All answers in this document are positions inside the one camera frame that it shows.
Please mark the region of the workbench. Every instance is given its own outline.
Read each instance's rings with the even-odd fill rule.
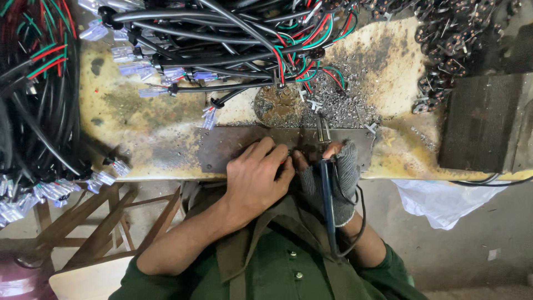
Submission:
[[[366,107],[374,109],[381,117],[376,138],[370,143],[372,153],[367,149],[370,165],[362,176],[484,179],[487,174],[481,172],[439,168],[442,108],[432,113],[411,113],[418,95],[417,81],[424,74],[426,59],[414,40],[417,26],[414,17],[371,22],[358,26],[357,31],[326,51],[324,66],[342,62],[366,71],[366,75],[358,79],[357,88]],[[140,98],[137,89],[146,86],[137,75],[120,75],[118,64],[112,60],[110,36],[98,42],[82,42],[79,101],[84,132],[128,158],[132,171],[119,180],[223,178],[220,167],[202,166],[198,154],[207,151],[212,160],[217,160],[219,147],[212,138],[204,143],[209,132],[198,128],[203,122],[202,109],[208,99],[216,95],[182,93],[177,97]],[[151,80],[159,83],[157,75]],[[191,85],[180,82],[179,86]],[[228,101],[217,113],[217,126],[258,122],[254,111],[258,91],[258,88],[249,89]],[[93,163],[96,170],[109,167],[102,166],[99,160]],[[503,175],[501,179],[523,179],[531,175],[533,171],[525,171]]]

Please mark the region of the concrete floor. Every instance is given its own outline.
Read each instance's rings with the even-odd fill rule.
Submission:
[[[178,181],[147,181],[135,184],[136,201],[172,194]],[[404,211],[397,188],[390,180],[365,180],[369,224],[403,258],[420,290],[447,290],[464,287],[525,285],[533,270],[533,184],[510,187],[469,215],[461,218],[450,231],[429,226],[424,216]],[[124,194],[127,187],[120,191]],[[165,204],[134,210],[131,223],[133,242],[138,246]],[[55,219],[63,209],[51,207]],[[103,205],[92,214],[86,225],[79,226],[69,237],[87,237],[108,213]],[[174,224],[181,221],[178,213]],[[0,238],[24,239],[37,235],[33,215],[10,224],[0,231]],[[3,240],[2,248],[17,244]],[[487,261],[489,250],[501,249],[496,260]],[[57,270],[63,267],[76,248],[56,248],[52,254]],[[125,251],[124,246],[110,253]]]

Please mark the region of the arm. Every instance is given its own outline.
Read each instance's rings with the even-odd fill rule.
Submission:
[[[329,144],[328,148],[322,154],[325,159],[331,158],[331,156],[341,152],[344,144],[339,142],[333,142]],[[293,152],[296,167],[300,172],[307,170],[309,164],[300,151]],[[340,228],[345,239],[344,241],[348,245],[352,245],[361,231],[362,218],[355,211],[352,219]],[[348,254],[350,261],[356,262],[357,266],[361,267],[375,267],[379,265],[385,258],[387,249],[385,244],[377,235],[377,233],[370,227],[366,226],[361,236],[361,239],[357,242],[353,250]]]
[[[269,137],[250,145],[239,158],[228,163],[226,194],[204,212],[154,241],[137,260],[139,270],[148,275],[178,275],[209,244],[243,228],[267,210],[287,193],[294,177],[287,152],[287,146],[276,147]],[[284,170],[274,180],[283,162]]]
[[[351,245],[357,238],[361,231],[363,219],[356,212],[353,218],[343,227],[341,232],[345,236],[347,244]],[[381,240],[379,235],[372,229],[372,227],[365,226],[361,239],[357,242],[353,250],[348,254],[350,261],[355,260],[356,265],[369,268],[379,265],[387,254],[385,243]]]

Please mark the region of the left hand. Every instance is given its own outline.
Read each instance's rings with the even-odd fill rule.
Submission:
[[[329,144],[322,157],[329,159],[336,155],[339,182],[332,174],[333,192],[333,212],[335,215],[335,226],[346,225],[355,214],[355,206],[352,204],[356,194],[357,182],[361,175],[360,167],[357,165],[357,148],[352,141],[346,144],[332,142]],[[311,206],[324,214],[324,200],[321,193],[321,180],[318,174],[313,172],[307,160],[300,151],[293,151],[294,161],[301,177],[302,188]]]
[[[295,173],[287,153],[286,145],[276,146],[265,137],[228,163],[228,190],[220,201],[228,205],[233,230],[246,226],[287,193]],[[281,163],[283,172],[275,180]]]

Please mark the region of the person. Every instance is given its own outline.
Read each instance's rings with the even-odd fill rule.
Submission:
[[[324,158],[337,155],[339,168],[343,159],[355,165],[354,148],[331,143]],[[308,189],[303,196],[291,192],[297,190],[293,159]],[[313,178],[305,175],[311,169],[300,151],[288,156],[287,146],[269,137],[250,145],[228,163],[225,193],[205,209],[191,208],[182,223],[134,257],[109,299],[426,299],[409,284],[401,258],[369,226],[347,258],[331,253],[320,208],[313,211],[309,187],[317,187],[304,180]],[[353,184],[358,169],[348,177]],[[339,181],[343,188],[346,182]],[[362,227],[348,203],[334,204],[344,246]]]

